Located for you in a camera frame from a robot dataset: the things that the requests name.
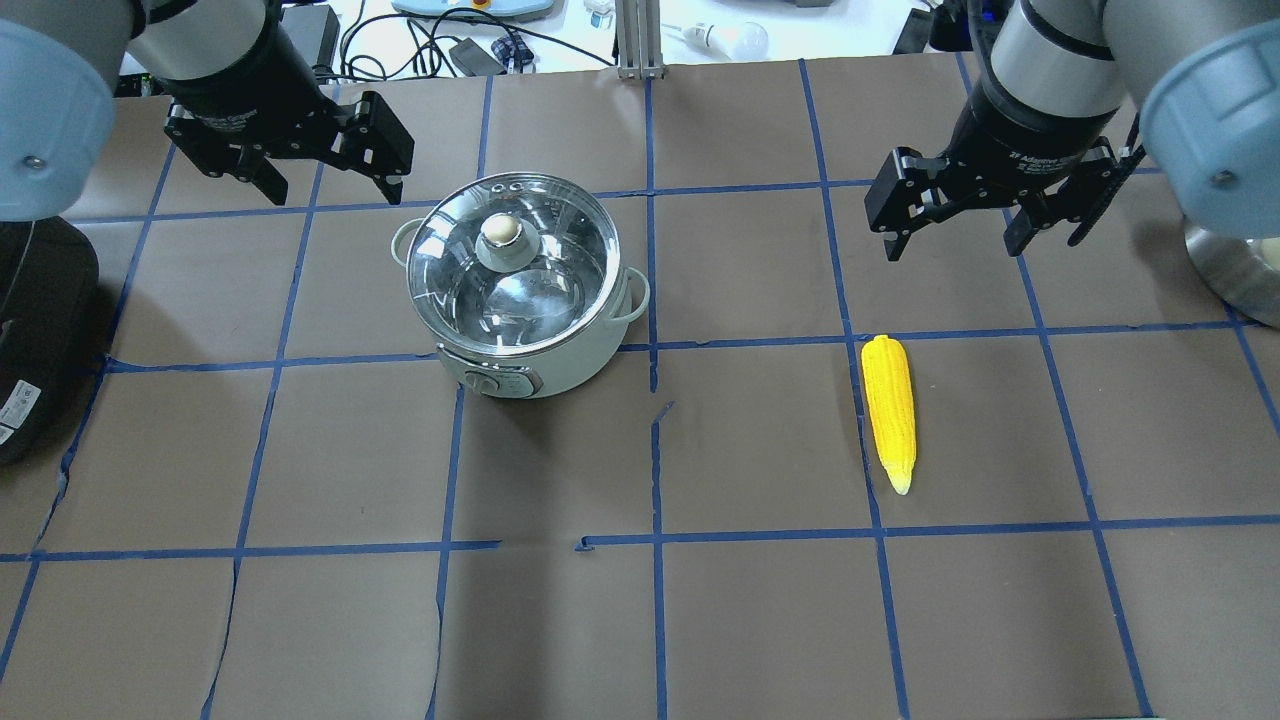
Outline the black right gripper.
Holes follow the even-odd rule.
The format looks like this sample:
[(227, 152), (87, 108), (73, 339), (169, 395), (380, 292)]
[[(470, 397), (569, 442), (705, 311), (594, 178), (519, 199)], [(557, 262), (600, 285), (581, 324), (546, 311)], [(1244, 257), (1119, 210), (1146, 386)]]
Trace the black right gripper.
[[(970, 92), (945, 155), (890, 151), (865, 196), (869, 228), (881, 233), (886, 258), (896, 263), (915, 232), (959, 214), (959, 196), (1025, 190), (1004, 233), (1007, 255), (1021, 256), (1059, 222), (1075, 225), (1068, 246), (1076, 247), (1146, 159), (1143, 143), (1119, 155), (1107, 140), (1094, 143), (1116, 113), (1059, 117), (980, 85)], [(1059, 181), (1052, 193), (1039, 191)]]

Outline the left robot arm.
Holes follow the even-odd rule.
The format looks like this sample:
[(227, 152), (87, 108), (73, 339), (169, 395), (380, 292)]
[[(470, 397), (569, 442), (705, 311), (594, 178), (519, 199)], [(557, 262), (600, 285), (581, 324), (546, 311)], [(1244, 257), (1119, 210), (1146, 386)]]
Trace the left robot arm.
[(415, 141), (374, 92), (340, 105), (282, 24), (279, 1), (5, 1), (1, 217), (36, 222), (77, 202), (113, 132), (125, 56), (169, 94), (164, 131), (205, 176), (282, 205), (279, 160), (367, 177), (392, 205)]

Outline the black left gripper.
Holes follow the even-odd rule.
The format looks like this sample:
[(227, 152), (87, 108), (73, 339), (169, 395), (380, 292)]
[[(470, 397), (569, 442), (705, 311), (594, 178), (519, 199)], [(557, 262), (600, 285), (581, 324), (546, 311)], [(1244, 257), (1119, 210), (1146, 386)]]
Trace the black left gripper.
[(415, 141), (378, 92), (333, 102), (280, 20), (154, 20), (152, 73), (170, 94), (165, 135), (204, 176), (253, 186), (270, 204), (288, 181), (268, 151), (317, 151), (403, 197)]

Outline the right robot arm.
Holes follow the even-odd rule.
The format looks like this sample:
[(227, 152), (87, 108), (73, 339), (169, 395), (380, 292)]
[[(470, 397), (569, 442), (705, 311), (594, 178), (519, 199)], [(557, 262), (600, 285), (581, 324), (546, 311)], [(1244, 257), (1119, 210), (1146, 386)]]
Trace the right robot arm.
[(932, 224), (1015, 210), (1009, 255), (1079, 245), (1146, 159), (1217, 234), (1277, 234), (1275, 1), (966, 1), (980, 76), (945, 150), (896, 147), (864, 199), (888, 260)]

